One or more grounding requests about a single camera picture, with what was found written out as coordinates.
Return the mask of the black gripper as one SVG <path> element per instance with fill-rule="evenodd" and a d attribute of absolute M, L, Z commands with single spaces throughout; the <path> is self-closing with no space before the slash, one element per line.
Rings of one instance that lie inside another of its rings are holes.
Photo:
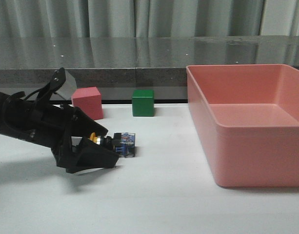
<path fill-rule="evenodd" d="M 38 110 L 36 104 L 22 99 L 23 94 L 2 94 L 3 135 L 50 148 L 57 166 L 70 174 L 115 167 L 119 154 L 113 151 L 111 137 L 103 137 L 100 144 L 88 139 L 92 133 L 105 136 L 105 127 L 79 107 L 57 107 L 46 101 Z M 77 137 L 76 144 L 72 137 Z"/>

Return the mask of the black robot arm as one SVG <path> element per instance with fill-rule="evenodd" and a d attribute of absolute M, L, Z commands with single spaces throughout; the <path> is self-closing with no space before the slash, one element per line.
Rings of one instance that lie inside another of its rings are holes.
<path fill-rule="evenodd" d="M 8 95 L 0 91 L 0 134 L 51 149 L 56 165 L 67 173 L 94 168 L 115 167 L 119 155 L 113 151 L 108 130 L 88 117 L 80 108 L 61 107 L 45 101 L 23 99 L 23 92 Z M 106 137 L 96 144 L 92 133 Z"/>

